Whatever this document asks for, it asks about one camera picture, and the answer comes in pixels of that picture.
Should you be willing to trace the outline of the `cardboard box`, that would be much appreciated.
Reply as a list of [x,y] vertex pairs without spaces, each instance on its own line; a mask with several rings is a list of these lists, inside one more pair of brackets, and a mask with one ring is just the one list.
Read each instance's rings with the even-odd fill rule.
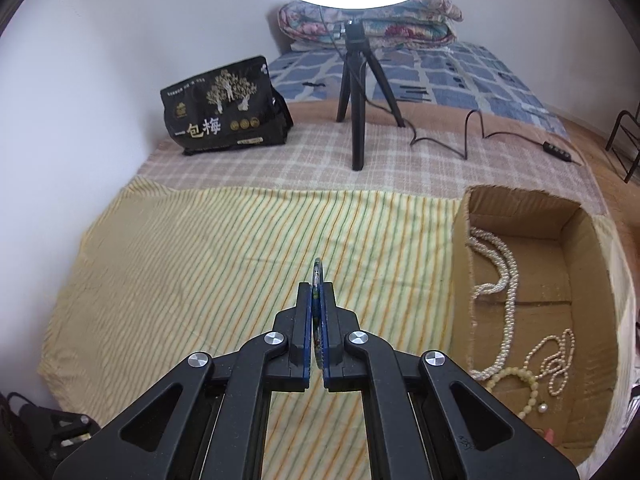
[[[618,343],[610,274],[592,217],[572,200],[544,191],[477,185],[468,188],[452,228],[454,325],[450,358],[467,372],[495,363],[506,328],[506,293],[472,296],[475,286],[498,281],[496,266],[474,252],[477,228],[495,235],[518,268],[514,330],[506,366],[532,372],[554,352],[570,359],[555,380],[542,378],[540,402],[526,424],[574,465],[602,436],[617,382]],[[549,385],[560,392],[550,396]]]

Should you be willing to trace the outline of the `yellow striped cloth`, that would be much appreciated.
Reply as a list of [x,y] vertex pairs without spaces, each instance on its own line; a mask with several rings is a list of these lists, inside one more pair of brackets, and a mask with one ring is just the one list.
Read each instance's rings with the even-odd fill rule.
[[[189,353],[219,356],[269,330],[316,259],[366,330],[401,351],[449,353],[461,202],[378,191],[178,191],[134,179],[82,238],[39,374],[62,408],[106,424]],[[583,477],[620,438],[634,360],[634,290],[620,239],[609,218],[590,216],[610,274],[618,361],[603,434],[576,465]]]

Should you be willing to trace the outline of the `pink plaid bed sheet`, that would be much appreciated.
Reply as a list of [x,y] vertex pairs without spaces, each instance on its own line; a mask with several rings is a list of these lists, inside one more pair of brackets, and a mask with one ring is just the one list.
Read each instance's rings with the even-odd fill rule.
[[606,214],[596,178],[570,142],[522,122],[438,105],[408,105],[416,124],[380,112],[366,125],[366,161],[352,170],[352,127],[331,101],[294,103],[283,145],[186,156],[166,140],[138,171],[168,188],[388,191],[459,198],[472,185],[541,190]]

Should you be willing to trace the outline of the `black printed snack bag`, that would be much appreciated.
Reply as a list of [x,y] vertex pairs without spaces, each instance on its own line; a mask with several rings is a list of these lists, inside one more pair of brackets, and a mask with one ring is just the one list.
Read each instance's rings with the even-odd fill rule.
[[160,99],[168,134],[186,156],[283,145],[294,126],[263,56],[172,84]]

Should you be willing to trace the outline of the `blue patchwork bedspread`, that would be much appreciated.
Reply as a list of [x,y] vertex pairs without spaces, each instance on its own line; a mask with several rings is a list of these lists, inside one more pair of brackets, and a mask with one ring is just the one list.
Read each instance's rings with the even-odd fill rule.
[[[399,102],[481,110],[567,136],[559,118],[482,46],[456,41],[427,50],[378,49],[375,56]],[[343,61],[333,50],[288,52],[273,61],[269,70],[274,88],[290,102],[340,96]]]

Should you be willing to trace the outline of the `black clothes rack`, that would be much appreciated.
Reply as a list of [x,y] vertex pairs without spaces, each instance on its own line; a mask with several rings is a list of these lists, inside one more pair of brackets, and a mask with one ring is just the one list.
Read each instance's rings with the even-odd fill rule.
[[640,105],[633,112],[621,110],[605,144],[605,151],[620,163],[625,183],[629,183],[639,170],[639,112]]

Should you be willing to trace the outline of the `black tripod stand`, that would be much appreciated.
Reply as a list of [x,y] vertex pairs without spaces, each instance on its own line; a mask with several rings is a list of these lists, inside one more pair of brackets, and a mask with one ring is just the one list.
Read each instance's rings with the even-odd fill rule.
[[369,38],[364,33],[360,21],[349,21],[344,27],[346,54],[343,60],[340,96],[336,121],[344,122],[347,107],[352,118],[352,170],[363,170],[366,159],[366,111],[367,111],[367,70],[370,70],[387,103],[383,112],[389,112],[396,126],[404,128],[406,123],[401,115],[392,87],[388,82],[381,63],[375,57]]

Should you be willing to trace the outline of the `floral folded quilt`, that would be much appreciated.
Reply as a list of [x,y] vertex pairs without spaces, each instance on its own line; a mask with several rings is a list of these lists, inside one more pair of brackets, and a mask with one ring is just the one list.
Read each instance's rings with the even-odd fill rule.
[[346,25],[360,22],[375,49],[438,48],[457,40],[454,24],[462,10],[451,0],[408,0],[366,10],[322,8],[293,0],[278,11],[278,26],[292,49],[308,51],[346,47]]

